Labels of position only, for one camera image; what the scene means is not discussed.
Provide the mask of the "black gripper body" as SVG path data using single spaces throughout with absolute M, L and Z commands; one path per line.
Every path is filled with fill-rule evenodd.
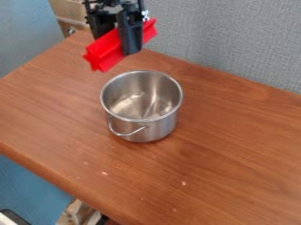
M 143 0 L 83 0 L 83 5 L 87 17 L 114 21 L 116 13 L 111 13 L 108 8 L 120 7 L 126 12 L 136 15 L 142 21 L 150 19 L 150 12 Z

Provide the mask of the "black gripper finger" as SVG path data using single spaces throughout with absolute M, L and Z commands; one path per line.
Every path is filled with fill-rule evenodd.
M 116 16 L 122 53 L 135 54 L 142 50 L 142 18 L 138 12 L 120 11 Z
M 87 23 L 91 27 L 92 37 L 99 39 L 115 28 L 116 16 L 111 13 L 92 13 L 87 15 Z

